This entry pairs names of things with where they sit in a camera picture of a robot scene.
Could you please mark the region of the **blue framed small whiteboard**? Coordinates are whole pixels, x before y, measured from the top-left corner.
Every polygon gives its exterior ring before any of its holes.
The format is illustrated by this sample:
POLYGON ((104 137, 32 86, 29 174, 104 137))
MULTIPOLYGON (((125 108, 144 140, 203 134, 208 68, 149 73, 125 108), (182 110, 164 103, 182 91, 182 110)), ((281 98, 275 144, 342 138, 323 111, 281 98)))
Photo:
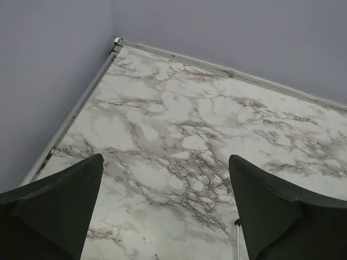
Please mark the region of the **blue framed small whiteboard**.
POLYGON ((240 260, 240 227, 241 221, 240 218, 234 222, 236 226, 236 259, 240 260))

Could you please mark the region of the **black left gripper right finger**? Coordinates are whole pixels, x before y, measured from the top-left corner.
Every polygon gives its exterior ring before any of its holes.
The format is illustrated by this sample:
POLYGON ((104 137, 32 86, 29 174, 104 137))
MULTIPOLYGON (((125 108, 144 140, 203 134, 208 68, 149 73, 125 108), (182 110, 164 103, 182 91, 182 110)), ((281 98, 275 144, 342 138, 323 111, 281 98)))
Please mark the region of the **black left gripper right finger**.
POLYGON ((229 175, 249 259, 346 259, 346 201, 238 155, 229 157, 229 175))

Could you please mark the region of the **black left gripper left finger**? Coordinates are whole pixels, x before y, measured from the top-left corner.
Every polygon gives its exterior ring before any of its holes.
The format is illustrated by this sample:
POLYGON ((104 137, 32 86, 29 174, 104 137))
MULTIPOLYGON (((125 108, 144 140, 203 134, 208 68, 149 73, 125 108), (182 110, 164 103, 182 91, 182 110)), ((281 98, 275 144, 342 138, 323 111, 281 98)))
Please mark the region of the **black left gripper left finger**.
POLYGON ((1 193, 1 259, 80 259, 103 163, 95 154, 1 193))

